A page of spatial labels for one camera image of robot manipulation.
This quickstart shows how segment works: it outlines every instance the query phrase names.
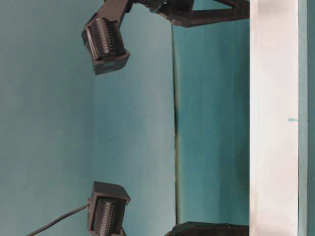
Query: teal wall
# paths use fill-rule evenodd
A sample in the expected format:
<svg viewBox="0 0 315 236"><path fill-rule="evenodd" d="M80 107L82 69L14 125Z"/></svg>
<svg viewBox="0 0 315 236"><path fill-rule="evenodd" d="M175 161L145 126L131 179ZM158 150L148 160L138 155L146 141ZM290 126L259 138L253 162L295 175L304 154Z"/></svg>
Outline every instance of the teal wall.
<svg viewBox="0 0 315 236"><path fill-rule="evenodd" d="M299 236L307 235L308 38L307 1L299 0Z"/></svg>
<svg viewBox="0 0 315 236"><path fill-rule="evenodd" d="M309 161L308 235L315 234L315 2L308 0Z"/></svg>
<svg viewBox="0 0 315 236"><path fill-rule="evenodd" d="M174 27L180 223L249 223L249 32L249 20Z"/></svg>
<svg viewBox="0 0 315 236"><path fill-rule="evenodd" d="M26 235L86 203L93 78L80 38L96 3L0 3L0 231ZM86 213L45 236L86 236Z"/></svg>
<svg viewBox="0 0 315 236"><path fill-rule="evenodd" d="M124 186L130 236L162 236L175 224L171 25L135 4L122 24L131 56L94 85L93 179Z"/></svg>

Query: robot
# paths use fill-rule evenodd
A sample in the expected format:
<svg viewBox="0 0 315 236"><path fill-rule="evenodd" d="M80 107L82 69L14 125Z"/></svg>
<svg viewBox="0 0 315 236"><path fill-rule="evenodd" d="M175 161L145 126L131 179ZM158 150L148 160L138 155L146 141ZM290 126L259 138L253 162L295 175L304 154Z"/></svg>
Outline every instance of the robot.
<svg viewBox="0 0 315 236"><path fill-rule="evenodd" d="M27 236L35 236L84 209L88 213L88 232L91 236L126 236L123 220L125 207L130 200L130 196L122 186L95 181L86 205L62 215ZM186 222L175 225L165 236L249 236L249 227Z"/></svg>
<svg viewBox="0 0 315 236"><path fill-rule="evenodd" d="M168 19L173 25L195 27L249 18L247 0L214 0L230 8L193 10L194 0L105 0L101 8L85 24L84 45L91 54L96 75L122 69L130 56L124 47L120 26L125 13L139 3L153 13Z"/></svg>

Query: teal backdrop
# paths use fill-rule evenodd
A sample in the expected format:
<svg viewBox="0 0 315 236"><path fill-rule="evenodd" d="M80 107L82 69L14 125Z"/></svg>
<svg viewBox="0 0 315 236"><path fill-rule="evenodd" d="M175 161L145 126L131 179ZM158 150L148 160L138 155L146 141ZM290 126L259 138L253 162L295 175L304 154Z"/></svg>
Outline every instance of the teal backdrop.
<svg viewBox="0 0 315 236"><path fill-rule="evenodd" d="M249 33L249 20L173 28L179 223L249 224Z"/></svg>
<svg viewBox="0 0 315 236"><path fill-rule="evenodd" d="M127 235L171 230L175 178L179 222L247 224L248 20L174 27L172 39L168 21L136 4L121 28L127 66L96 77L80 34L101 3L0 4L1 233L83 205L93 180L131 196ZM86 236L86 214L43 235Z"/></svg>
<svg viewBox="0 0 315 236"><path fill-rule="evenodd" d="M308 236L315 235L315 2L308 9L308 76L309 76L309 161L308 161Z"/></svg>
<svg viewBox="0 0 315 236"><path fill-rule="evenodd" d="M130 60L95 77L83 25L101 0L0 3L0 235L26 235L86 203L93 180L131 196L127 235L175 224L171 25L136 4ZM86 213L45 236L87 236Z"/></svg>
<svg viewBox="0 0 315 236"><path fill-rule="evenodd" d="M90 194L94 75L80 32L95 10L0 3L0 235L26 235ZM86 236L86 213L42 235Z"/></svg>

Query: black wire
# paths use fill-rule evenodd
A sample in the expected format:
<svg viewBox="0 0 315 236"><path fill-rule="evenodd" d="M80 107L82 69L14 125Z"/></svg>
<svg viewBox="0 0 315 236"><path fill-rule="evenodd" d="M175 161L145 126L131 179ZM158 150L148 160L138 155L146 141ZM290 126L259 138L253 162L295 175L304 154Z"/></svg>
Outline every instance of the black wire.
<svg viewBox="0 0 315 236"><path fill-rule="evenodd" d="M42 228L40 228L40 229L38 229L38 230L35 230L35 231L32 232L32 233L29 233L29 234L26 235L26 236L34 236L34 235L36 235L36 234L38 234L38 233L40 233L40 232L43 232L44 230L46 230L46 229L52 227L53 225L57 224L59 221L62 221L63 219L65 219L65 218L67 218L67 217L69 217L69 216L71 216L71 215L73 215L73 214L75 214L75 213L77 213L77 212L79 212L79 211L82 211L82 210L86 209L86 207L87 207L88 205L89 205L89 204L84 205L84 206L80 206L80 207L78 207L77 209L75 209L75 210L73 210L73 211L70 211L70 212L68 212L68 213L66 213L66 214L64 214L64 215L62 215L61 217L59 217L59 218L57 218L56 220L50 222L49 224L43 226Z"/></svg>

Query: white panel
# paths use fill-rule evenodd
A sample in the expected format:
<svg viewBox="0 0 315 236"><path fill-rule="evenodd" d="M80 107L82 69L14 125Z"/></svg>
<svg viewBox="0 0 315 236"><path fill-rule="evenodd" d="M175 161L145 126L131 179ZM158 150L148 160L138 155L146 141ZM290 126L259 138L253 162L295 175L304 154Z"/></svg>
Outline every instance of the white panel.
<svg viewBox="0 0 315 236"><path fill-rule="evenodd" d="M298 0L251 0L251 236L298 234L298 16Z"/></svg>

